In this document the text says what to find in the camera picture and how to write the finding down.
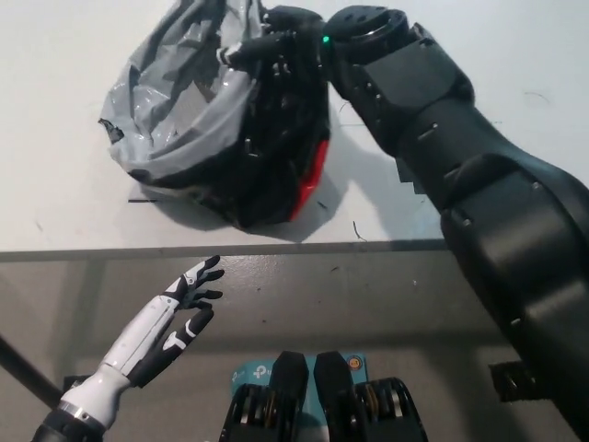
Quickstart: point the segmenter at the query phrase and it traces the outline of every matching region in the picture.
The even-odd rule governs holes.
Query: white tabletop
[[[278,3],[309,7],[328,18],[347,5],[373,2],[265,5]],[[404,9],[440,41],[473,81],[481,111],[508,138],[589,185],[589,3],[380,4]],[[0,5],[0,261],[440,244],[438,216],[429,201],[399,182],[394,160],[381,153],[335,93],[323,181],[292,224],[253,235],[203,210],[128,203],[134,183],[110,159],[97,119],[127,57],[170,5],[168,0]]]

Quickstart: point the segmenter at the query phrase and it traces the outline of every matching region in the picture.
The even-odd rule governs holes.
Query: gray floor
[[[196,261],[0,264],[0,332],[54,380],[88,373],[134,313]],[[577,440],[549,402],[498,402],[488,364],[514,351],[445,252],[223,264],[214,321],[161,378],[123,398],[107,440],[217,440],[233,370],[282,349],[364,352],[371,378],[406,382],[433,442]],[[29,440],[46,410],[1,371],[0,389],[0,440]]]

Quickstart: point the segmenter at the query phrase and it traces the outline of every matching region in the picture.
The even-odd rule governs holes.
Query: white robotic hand
[[[103,434],[115,421],[119,399],[132,387],[144,387],[168,367],[213,318],[212,305],[204,299],[223,293],[202,285],[225,274],[214,270],[220,257],[213,256],[182,274],[161,295],[154,297],[125,327],[94,375],[62,397],[60,410]],[[161,338],[181,309],[199,311],[165,341]]]

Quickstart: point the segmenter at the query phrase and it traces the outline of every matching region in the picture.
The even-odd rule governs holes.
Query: gray plastic bag
[[[126,172],[160,180],[237,140],[255,81],[216,53],[259,37],[260,11],[258,0],[178,0],[135,50],[100,115]]]

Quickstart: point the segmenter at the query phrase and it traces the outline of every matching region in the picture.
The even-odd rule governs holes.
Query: teal box
[[[366,371],[366,358],[361,353],[342,353],[343,358],[348,362],[350,373],[354,384],[366,382],[368,374]],[[300,440],[327,440],[327,422],[325,415],[319,403],[317,387],[313,378],[313,368],[315,367],[315,356],[305,356],[306,365],[309,368],[309,381],[306,385],[306,398],[303,404],[300,428],[301,433],[305,433],[305,438],[299,437]],[[231,378],[231,396],[235,394],[239,386],[243,384],[268,385],[270,382],[271,367],[275,359],[261,359],[247,362],[238,368]],[[320,431],[310,433],[304,432],[305,429],[319,429]]]

